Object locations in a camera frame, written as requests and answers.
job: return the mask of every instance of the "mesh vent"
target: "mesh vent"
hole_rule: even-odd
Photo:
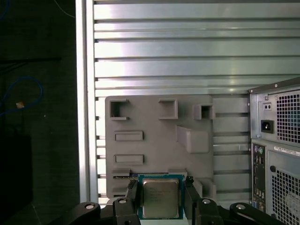
[[[277,170],[272,176],[272,204],[277,218],[287,225],[300,224],[300,180]]]
[[[300,95],[277,100],[277,136],[280,140],[300,143]]]

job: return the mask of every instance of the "label sticker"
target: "label sticker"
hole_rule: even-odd
[[[284,148],[280,148],[280,147],[276,147],[276,146],[274,147],[274,150],[300,157],[300,152],[298,152],[298,151],[284,149]]]

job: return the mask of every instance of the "metal shelving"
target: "metal shelving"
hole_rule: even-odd
[[[105,97],[241,97],[252,87],[297,77],[299,12],[299,3],[76,0],[81,201],[107,201]],[[232,143],[215,145],[248,143],[243,131]],[[246,182],[249,173],[236,166],[218,171],[216,179]],[[220,200],[223,205],[249,201],[250,188],[219,191]]]

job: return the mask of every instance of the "gray plastic bracket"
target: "gray plastic bracket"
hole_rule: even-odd
[[[124,169],[115,169],[112,171],[113,177],[129,177],[130,176],[130,169],[124,168]]]
[[[176,127],[176,141],[191,154],[209,152],[209,135],[206,131],[194,131],[185,127]]]
[[[176,120],[178,119],[178,100],[175,98],[160,98],[158,101],[161,107],[160,120]]]
[[[128,99],[111,99],[109,103],[109,115],[111,120],[128,120],[129,117],[121,115],[122,104],[128,103]]]
[[[113,187],[112,192],[114,196],[126,195],[127,187]]]
[[[217,198],[217,187],[211,179],[195,178],[194,180],[194,187],[196,188],[196,191],[199,195],[200,191],[202,192],[202,196],[200,195],[200,197],[211,199]]]
[[[202,119],[213,120],[215,118],[216,118],[216,113],[213,104],[193,105],[194,120],[202,120]]]

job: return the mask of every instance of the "screw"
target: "screw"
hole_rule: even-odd
[[[210,200],[204,199],[202,202],[203,202],[204,204],[209,204],[209,203],[210,203]]]
[[[240,204],[239,204],[239,205],[237,205],[236,207],[237,207],[239,210],[244,210],[244,209],[246,208],[245,206],[243,206],[243,205],[240,205]]]
[[[120,199],[119,200],[119,203],[121,203],[121,204],[124,204],[124,203],[126,203],[127,201],[126,201],[126,199]]]
[[[87,210],[91,210],[91,209],[93,209],[93,208],[94,208],[94,205],[92,205],[92,204],[89,204],[89,205],[85,206],[85,208],[86,208]]]

